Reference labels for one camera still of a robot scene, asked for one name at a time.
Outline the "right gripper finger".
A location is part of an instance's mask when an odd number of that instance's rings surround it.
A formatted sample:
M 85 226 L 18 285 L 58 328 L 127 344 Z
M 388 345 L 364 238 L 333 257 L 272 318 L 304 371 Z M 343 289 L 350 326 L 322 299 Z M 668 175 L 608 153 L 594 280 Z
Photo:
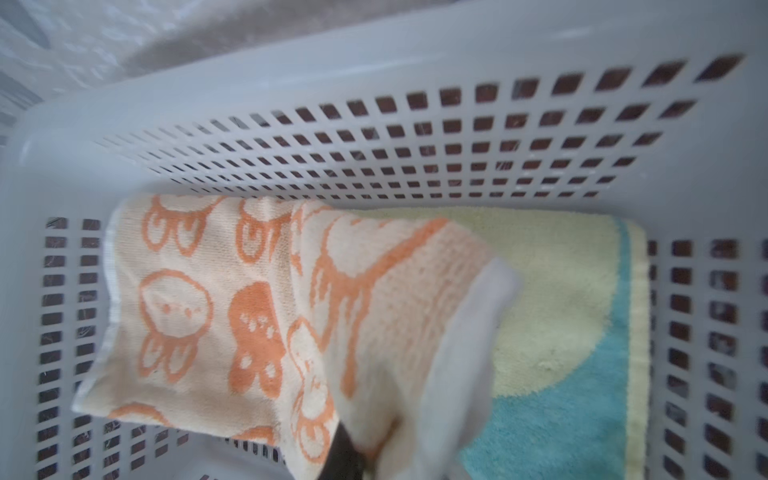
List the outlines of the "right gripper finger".
M 363 480 L 366 460 L 353 446 L 342 423 L 338 424 L 319 480 Z

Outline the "orange bunny pattern towel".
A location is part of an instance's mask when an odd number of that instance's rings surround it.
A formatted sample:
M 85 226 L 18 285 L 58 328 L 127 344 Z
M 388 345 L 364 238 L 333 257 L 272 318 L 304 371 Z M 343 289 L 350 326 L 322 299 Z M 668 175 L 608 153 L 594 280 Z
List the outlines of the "orange bunny pattern towel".
M 349 438 L 372 479 L 443 479 L 491 407 L 520 276 L 445 218 L 317 200 L 141 195 L 104 243 L 109 323 L 75 412 L 281 450 Z

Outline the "yellow teal whale towel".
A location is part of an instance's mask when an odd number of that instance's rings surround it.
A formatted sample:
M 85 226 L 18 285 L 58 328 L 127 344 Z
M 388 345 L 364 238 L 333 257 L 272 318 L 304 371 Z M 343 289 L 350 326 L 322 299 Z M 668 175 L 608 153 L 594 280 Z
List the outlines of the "yellow teal whale towel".
M 445 217 L 522 277 L 493 351 L 489 420 L 452 479 L 640 479 L 650 389 L 645 231 L 597 214 L 490 207 L 379 209 Z

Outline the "white plastic basket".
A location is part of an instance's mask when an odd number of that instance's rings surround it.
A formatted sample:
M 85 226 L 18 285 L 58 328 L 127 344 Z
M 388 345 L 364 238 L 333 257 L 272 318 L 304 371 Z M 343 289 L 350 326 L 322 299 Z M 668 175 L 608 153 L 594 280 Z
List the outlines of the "white plastic basket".
M 147 2 L 5 1 L 1 475 L 297 479 L 275 446 L 75 412 L 141 195 L 609 215 L 646 234 L 640 479 L 767 475 L 767 5 L 462 1 L 202 61 Z

